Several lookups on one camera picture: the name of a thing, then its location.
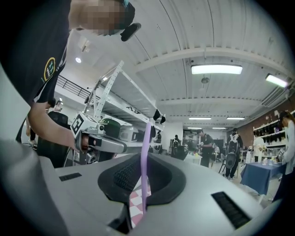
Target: ceiling light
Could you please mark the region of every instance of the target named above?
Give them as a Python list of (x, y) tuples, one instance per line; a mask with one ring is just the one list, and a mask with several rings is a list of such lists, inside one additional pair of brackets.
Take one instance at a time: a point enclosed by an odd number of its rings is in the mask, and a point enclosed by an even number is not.
[(211, 120), (211, 117), (190, 117), (190, 120)]
[(192, 65), (192, 74), (237, 74), (240, 75), (243, 67), (240, 65)]
[(281, 86), (283, 88), (287, 87), (287, 85), (288, 85), (288, 83), (286, 81), (284, 81), (282, 79), (279, 79), (278, 77), (275, 77), (275, 76), (270, 75), (270, 74), (266, 77), (266, 81), (274, 83), (274, 84), (276, 84), (278, 86)]
[(78, 57), (76, 57), (76, 62), (77, 62), (77, 63), (81, 63), (81, 59), (78, 58)]
[(245, 117), (228, 117), (227, 120), (244, 120)]

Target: floor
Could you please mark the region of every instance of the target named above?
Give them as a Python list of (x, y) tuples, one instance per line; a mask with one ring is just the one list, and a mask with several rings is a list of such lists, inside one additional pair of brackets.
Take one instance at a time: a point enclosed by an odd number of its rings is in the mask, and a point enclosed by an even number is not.
[[(220, 162), (214, 163), (212, 166), (212, 170), (219, 172), (220, 167), (221, 167)], [(241, 188), (242, 190), (244, 190), (246, 193), (251, 195), (256, 200), (259, 200), (260, 196), (258, 195), (258, 193), (255, 190), (249, 188), (248, 186), (240, 184), (241, 179), (242, 179), (241, 175), (240, 175), (242, 168), (243, 168), (243, 165), (239, 164), (238, 171), (236, 171), (234, 179), (233, 179), (233, 181), (231, 181), (232, 184)], [(272, 199), (275, 196), (277, 189), (279, 187), (279, 184), (280, 184), (280, 182), (278, 181), (278, 178), (272, 179), (270, 181), (267, 195), (265, 195), (263, 197), (263, 199), (260, 203), (263, 208), (266, 208), (268, 205), (271, 204), (270, 199)], [(150, 187), (148, 187), (148, 195), (151, 195)], [(141, 220), (141, 218), (143, 216), (141, 187), (138, 187), (137, 189), (135, 189), (130, 195), (130, 216), (131, 216), (131, 221), (132, 221), (132, 227), (134, 228), (134, 227), (136, 227), (136, 225), (138, 224), (138, 222)]]

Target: woman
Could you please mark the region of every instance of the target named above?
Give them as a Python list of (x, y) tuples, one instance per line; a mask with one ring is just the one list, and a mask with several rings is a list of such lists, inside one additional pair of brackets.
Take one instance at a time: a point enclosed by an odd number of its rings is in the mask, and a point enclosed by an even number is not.
[(282, 177), (273, 201), (283, 198), (288, 193), (295, 173), (295, 119), (290, 112), (284, 111), (279, 115), (279, 122), (283, 127), (287, 128), (288, 147), (286, 152), (280, 157), (282, 164), (286, 164), (286, 172)]

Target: ceiling beam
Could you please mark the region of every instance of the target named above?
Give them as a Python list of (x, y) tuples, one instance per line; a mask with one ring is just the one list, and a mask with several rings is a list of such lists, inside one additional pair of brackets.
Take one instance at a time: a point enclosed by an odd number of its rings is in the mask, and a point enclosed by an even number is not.
[(222, 104), (239, 106), (259, 106), (261, 101), (239, 98), (192, 98), (158, 101), (157, 106), (180, 105), (180, 104)]
[[(145, 70), (147, 68), (165, 63), (170, 62), (174, 60), (184, 59), (184, 58), (193, 58), (193, 57), (203, 57), (204, 56), (204, 48), (192, 48), (192, 49), (184, 49), (172, 53), (168, 53), (159, 57), (152, 58), (150, 60), (147, 60), (145, 62), (142, 62), (135, 66), (136, 72), (140, 72), (142, 70)], [(245, 52), (238, 49), (232, 49), (232, 48), (223, 48), (223, 47), (206, 47), (206, 56), (217, 56), (217, 57), (231, 57), (231, 58), (237, 58), (242, 60), (247, 60), (251, 62), (255, 62), (260, 65), (271, 67), (280, 73), (283, 73), (291, 78), (295, 78), (295, 74), (293, 74), (288, 69), (284, 68), (277, 62), (274, 62), (271, 59), (265, 58), (263, 56), (259, 56), (254, 53)]]

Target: ceiling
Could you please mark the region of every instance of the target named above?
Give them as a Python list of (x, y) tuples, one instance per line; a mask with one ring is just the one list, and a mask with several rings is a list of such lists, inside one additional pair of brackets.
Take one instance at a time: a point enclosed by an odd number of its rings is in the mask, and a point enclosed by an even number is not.
[[(95, 82), (123, 60), (124, 71), (156, 100), (166, 120), (184, 126), (233, 127), (238, 121), (227, 117), (249, 120), (285, 98), (284, 90), (265, 78), (271, 73), (294, 79), (294, 60), (278, 27), (252, 1), (130, 2), (136, 9), (134, 22), (142, 24), (130, 40), (74, 31), (67, 63)], [(87, 50), (82, 52), (86, 39)], [(241, 65), (243, 70), (240, 75), (191, 74), (191, 65), (211, 63)], [(209, 83), (202, 84), (203, 77)], [(192, 122), (189, 116), (212, 119)]]

